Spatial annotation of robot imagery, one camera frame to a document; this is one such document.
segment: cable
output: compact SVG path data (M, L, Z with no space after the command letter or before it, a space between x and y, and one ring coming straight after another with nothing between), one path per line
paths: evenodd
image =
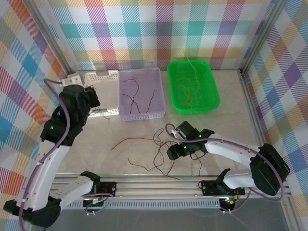
M152 95L152 98L151 98L151 100L150 100L149 107L148 107L148 110L146 111L146 113L147 113L147 112L149 111L149 109L150 109L150 105L151 105L152 99L153 99L153 97L154 97L154 93L155 93L155 89L154 89L154 91L153 91L153 95Z
M155 139L155 135L161 130L161 132L157 135L157 139L160 141L160 143L156 143L156 141L154 140ZM159 136L164 132L164 129L163 128L160 128L159 130L157 130L154 135L153 135L153 141L155 144L157 144L158 146L161 145L162 143L162 140L159 138Z
M88 211L88 207L89 207L90 205L87 205L87 206L86 206L86 209L85 209L86 212L87 212L87 215L90 215L90 214L95 215L95 214L97 214L97 213L102 212L102 211L105 210L107 207L109 207L109 206L111 205L111 203L113 202L113 200L114 200L114 196L113 196L112 194L110 194L110 193L107 193L107 192L82 195L82 197L93 197L93 196L110 196L110 197L111 197L111 201L110 201L108 204L106 204L103 208L99 209L98 211L96 211L96 212L93 211L93 213L90 213L90 212Z
M133 103L135 102L135 96L137 95L137 93L138 93L138 91L139 91L139 84L137 83L136 80L134 80L134 79L132 79L132 78L127 79L127 80L124 80L124 82L129 81L129 80L135 81L135 83L136 83L137 86L138 86L138 89L137 89L136 93L134 94L134 96L133 96L133 98L132 98L132 103L131 103L131 105L130 105L130 114L131 114L131 107L132 107Z
M184 78L179 78L175 83L174 85L176 85L179 81L182 81L182 80L187 80L189 82L189 86L186 87L184 85L178 85L178 87L183 87L185 89L185 94L187 96L187 99L185 101L186 104L188 104L190 106L190 108L192 108L192 104L189 102L190 98L191 98L191 95L189 94L189 87L192 85L192 82L189 78L187 77L184 77Z
M161 147L164 146L166 143L162 144L162 145L158 148L158 152L157 152L157 154L156 154L155 157L154 157L153 164L154 164L155 168L157 168L164 176L170 177L170 178L173 178L173 179L178 180L178 178L176 178L176 177L168 176L167 174L163 173L163 171L155 164L155 159L157 158L158 154L161 153L161 152L160 152Z
M200 178L201 178L202 163L201 163L200 157L198 157L196 153L193 153L193 154L194 154L197 158L196 158L196 159L192 159L192 155L191 155L191 159L192 159L192 160L199 160L199 162L200 162L200 168L199 168L199 179L200 179Z
M168 131L168 126L172 126L173 129L175 130L175 126L174 126L173 124L166 124L166 126L165 126L166 133L167 133L170 137L172 137L173 139L178 140L178 141L180 141L180 142L194 143L194 142L201 142L201 141L216 141L216 142L224 142L224 143L226 143L226 144L230 144L230 145L232 145L232 146L234 146L234 147L238 147L238 148L241 148L241 149L243 149L243 150L246 150L246 149L247 149L247 147L245 147L245 146L243 146L243 145L241 145L241 144L234 143L234 142L231 142L231 141L222 140L222 139L216 139L216 138L203 138L203 139L197 139L197 140L192 140L192 141L177 139L177 138L175 138L175 137ZM268 201L277 202L277 203L278 203L278 202L281 202L281 201L284 199L285 195L284 195L284 186L283 186L283 182L282 182L282 180L281 180L281 178L280 178L280 176L279 176L279 173L277 172L277 170L275 169L275 167L271 164L271 162L270 162L267 158L265 158L262 154L258 153L257 151L255 151L255 150L253 150L253 149L251 149L250 152L252 152L253 154L259 156L262 160L264 160L264 161L267 162L267 164L269 165L269 167L271 168L271 170L274 172L274 174L275 174L275 176L276 176L276 178L277 178L277 180L278 180L278 182L279 182L279 185L280 185L280 188L281 188L281 196L280 196L280 198L277 200L277 199L268 198L267 196L263 195L262 193L257 192L256 190L254 190L254 189L252 189L252 188L249 188L250 191L253 191L255 194L257 194L257 195L263 197L264 199L266 199L266 200L268 200Z
M139 113L141 113L140 111L139 111L139 107L138 107L138 104L129 96L129 95L126 95L126 96L128 96L130 99L131 99L131 101L132 101L132 104L133 103L135 103L136 104L136 106L137 106L137 109L138 109L138 112Z
M66 138L68 132L69 132L69 128L70 128L70 118L69 118L69 113L68 113L68 110L64 104L64 102L62 101L62 99L58 96L58 94L55 92L55 90L53 89L53 87L48 83L56 83L56 84L62 84L62 82L57 82L57 81L53 81L53 80L50 80L50 79L44 79L44 83L46 84L46 86L49 88L49 90L52 92L52 94L56 97L56 99L59 101L63 111L64 111L64 114L65 114L65 118L66 118L66 128L65 128L65 132L63 133L63 136L58 140L58 142L49 150L49 152L46 153L46 155L40 160L37 162L29 180L28 180L28 183L26 185L26 188L25 188L25 192L24 192L24 195L23 195L23 199L22 199L22 202L20 204L20 208L19 208L19 212L18 212L18 217L19 217L19 226L20 226L20 229L22 231L26 231L25 230L25 227L24 227L24 223L23 223L23 211L24 211L24 207L25 207L25 202L27 201L27 195L29 193L29 189L31 187L31 184L32 184L32 181L34 180L34 177L36 176L39 168L41 165L44 164L44 161L53 153L53 151L58 148L62 141Z
M153 168L150 168L150 169L147 169L145 166L142 166L142 165L137 165L137 164L133 164L133 163L131 163L130 162L130 160L129 160L129 158L127 158L127 160L128 160L128 162L131 164L131 165L133 165L133 166L139 166L139 167L142 167L142 168L144 168L145 170L147 170L147 171L151 171L151 170L153 170L154 168L156 168L156 167L153 167Z
M143 138L143 137L129 137L129 138L126 138L126 139L124 139L124 140L122 140L122 141L120 141L119 143L117 143L112 149L111 149L111 151L113 150L113 149L115 149L120 143L122 143L122 142L124 142L124 141L126 141L126 140L133 140L133 139L142 139L142 140L148 140L148 141L156 141L156 142L160 142L160 143L164 143L164 142L161 142L161 141L158 141L158 140L154 140L154 139L150 139L150 138Z
M195 94L197 94L198 92L199 92L199 90L200 90L200 82L199 82L199 80L198 80L198 75L197 75L197 70L196 70L196 68L193 66L193 64L191 63L191 61L189 60L189 58L186 56L186 59L187 59L187 61L189 62L189 64L192 66L192 68L193 68L193 70L194 70L194 73L195 73L195 75L196 75L196 82L197 82L197 84L198 84L198 88L197 88L197 90L195 91L195 93L193 93L193 94L191 94L191 97L193 96L193 95L195 95Z
M171 165L171 167L170 167L170 170L169 170L169 172L166 174L166 176L168 176L168 174L171 172L171 170L172 170L172 168L173 168L173 165L174 165L174 162L175 162L175 160L173 161L173 163L172 163L172 165Z
M164 156L163 156L163 154L162 154L161 151L160 151L161 147L164 146L164 145L168 146L168 145L167 145L168 142L174 142L174 143L176 143L175 141L166 141L166 142L162 142L162 141L160 140L159 135L163 133L163 131L164 131L163 128L161 128L161 129L159 129L158 131L156 131L156 133L154 134L153 137L155 137L155 135L157 134L157 132L159 132L160 130L162 130L161 133L159 133L159 134L157 135L157 138L159 139L159 141L158 141L158 140L155 140L155 139L143 138L143 137L129 137L129 138L126 138L126 139L120 141L119 143L117 143L111 150L115 149L120 143L122 143L122 142L124 142L124 141L126 141L126 140L131 140L131 139L150 140L150 141L154 141L155 144L157 144L156 142L159 142L160 145L159 145L159 148L158 148L158 152L156 153L156 155L155 155L155 157L154 157L154 160L153 160L153 164L154 164L154 167L153 167L153 168L147 169L145 166L133 164L133 163L131 163L131 161L129 160L129 158L128 158L128 162L129 162L129 164L131 164L131 165L133 165L133 166L142 167L142 168L144 168L144 169L147 170L147 171L150 171L150 170L152 170L152 169L154 169L154 168L157 168L164 176L166 176L166 177L171 177L171 178L174 178L174 179L177 179L177 180L178 180L178 178L175 178L175 177L172 177L172 176L168 176L168 174L170 173L170 171L171 171L172 168L173 168L174 161L173 161L173 164L171 165L170 170L168 171L167 174L163 173L163 171L162 171L160 168L158 168L158 167L162 166L163 163L164 163ZM163 162L162 162L161 164L159 164L159 165L156 165L155 159L157 158L157 156L158 156L159 153L162 155Z

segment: green tray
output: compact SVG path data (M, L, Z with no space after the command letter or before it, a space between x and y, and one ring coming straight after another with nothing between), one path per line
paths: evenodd
M180 114L205 113L219 106L220 98L211 67L203 60L175 61L168 66L173 106Z

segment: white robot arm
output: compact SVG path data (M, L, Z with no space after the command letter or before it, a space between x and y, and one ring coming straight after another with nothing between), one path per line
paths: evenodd
M88 193L101 193L100 176L87 171L81 173L76 181L50 193L59 165L69 151L75 137L86 124L90 108L99 104L95 91L91 87L84 89L80 85L66 86L60 93L60 98L69 112L70 129L68 135L60 146L55 148L47 158L44 158L64 134L66 119L63 109L58 107L52 118L44 125L41 134L42 142L36 158L36 163L40 165L40 168L35 170L26 198L24 198L26 190L24 187L15 200L7 201L4 205L5 211L16 216L22 215L23 220L42 227L51 226L59 217L60 212L77 198ZM268 164L251 150L255 152L258 150L270 160L282 181L290 172L288 166L271 145L265 144L263 147L246 145L245 148L243 145L230 145L229 140L216 135L213 131L204 129L199 132L186 121L174 128L173 133L179 134L184 140L168 149L167 154L171 160L202 151L205 154L210 152L225 156L247 167L247 170L240 171L225 169L215 184L210 184L213 187L213 192L217 195L226 195L230 191L242 187L257 187L269 195L277 193L280 188L277 177Z
M290 173L288 165L270 144L265 143L262 147L258 147L235 143L208 129L199 132L187 121L176 128L173 126L173 134L171 134L168 132L168 125L173 126L167 124L166 132L181 142L168 149L167 154L170 160L176 160L181 156L191 156L196 151L202 151L204 155L206 153L218 154L247 167L244 170L228 168L222 171L216 184L211 184L212 188L209 189L211 192L226 195L234 189L248 187L258 188L263 193L274 196Z

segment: black wire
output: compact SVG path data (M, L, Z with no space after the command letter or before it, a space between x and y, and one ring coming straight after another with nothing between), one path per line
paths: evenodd
M195 159L192 157L192 154L190 154L190 156L191 156L191 159L192 159L192 160L198 160L198 159L202 158L203 156L205 156L205 153L204 153L201 157L198 157L198 156L195 154L195 156L197 157L197 158L195 158Z
M193 159L193 158L192 158L192 154L191 154L191 155L190 155L190 156L191 156L191 159L192 159L192 160L199 160L199 162L200 162L200 168L199 168L199 179L200 179L200 178L201 178L201 168L202 168L202 163L201 163L200 158L203 157L203 156L205 156L205 154L204 154L203 156L201 156L201 157L198 157L196 153L193 153L193 154L194 154L197 158L196 158L196 159Z
M101 109L100 107L95 107L94 110L93 110L88 116L90 116L90 115L91 115L91 116L92 116L92 115L96 115L97 113L102 112L102 110L103 110L103 109Z
M160 143L156 143L156 141L154 140L155 139L155 135L161 130L161 132L157 135L157 139L160 141ZM159 138L159 136L164 132L164 129L163 128L160 128L159 130L157 130L154 135L153 135L153 141L155 144L157 144L158 146L160 146L162 143L162 140Z
M128 162L129 162L129 164L131 164L131 165L133 165L133 166L142 167L142 168L144 168L146 171L150 171L150 170L152 170L152 169L154 169L154 168L157 168L164 176L170 177L170 178L174 178L174 179L177 179L177 180L178 180L178 178L175 178L175 177L172 177L172 176L168 176L167 174L163 173L163 171L159 168L160 166L162 166L162 165L164 164L164 161L165 161L164 155L162 154L162 152L160 151L160 149L161 149L165 144L167 144L168 142L169 142L170 144L171 144L171 142L177 143L177 142L175 142L175 141L166 141L165 143L162 143L162 140L159 138L159 136L160 136L163 132L164 132L164 129L163 129L163 128L160 128L160 129L157 130L157 131L154 133L154 135L153 135L153 141L154 141L154 143L155 143L156 145L159 146L158 151L157 151L157 153L156 153L156 155L155 155L155 157L154 157L154 159L153 159L153 164L154 164L154 167L153 167L153 168L147 169L145 166L133 164L133 163L130 162L129 158L128 158ZM157 133L159 133L159 134L157 135L157 139L160 141L160 143L157 143L157 142L154 140ZM158 154L161 154L161 156L162 156L162 158L163 158L163 161L162 161L161 164L156 165L155 159L158 157Z
M153 164L154 164L155 168L157 168L164 176L170 177L170 178L173 178L173 179L178 180L178 178L176 178L176 177L168 176L167 174L163 173L163 171L155 164L155 159L157 158L158 154L160 153L160 154L163 156L163 154L160 152L160 149L161 149L161 147L163 147L167 142L170 142L170 143L171 143L172 141L166 141L165 143L163 143L162 145L159 146L158 152L157 152L156 156L155 156L154 159L153 159Z
M142 165L137 165L137 164L133 164L133 163L131 163L131 162L130 162L130 160L129 160L129 158L127 158L127 160L128 160L128 162L129 162L131 165L142 167L142 168L144 168L144 169L145 169L145 170L147 170L147 171L151 171L152 169L154 169L154 168L155 168L155 167L153 167L153 168L147 169L145 166L142 166Z
M93 85L90 85L90 86L89 86L89 85L87 85L87 86L86 86L86 88L87 88L87 87L91 87L91 88L93 88L93 89L94 89L94 91L96 92L96 88L95 88Z

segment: plaid wallpaper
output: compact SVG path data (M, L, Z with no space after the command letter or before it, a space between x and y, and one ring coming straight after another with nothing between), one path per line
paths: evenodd
M287 2L248 73L266 139L283 150L308 230L308 0Z
M18 230L2 210L29 177L39 135L57 100L43 79L66 75L22 0L0 1L0 230Z
M275 0L36 0L73 70L238 69Z

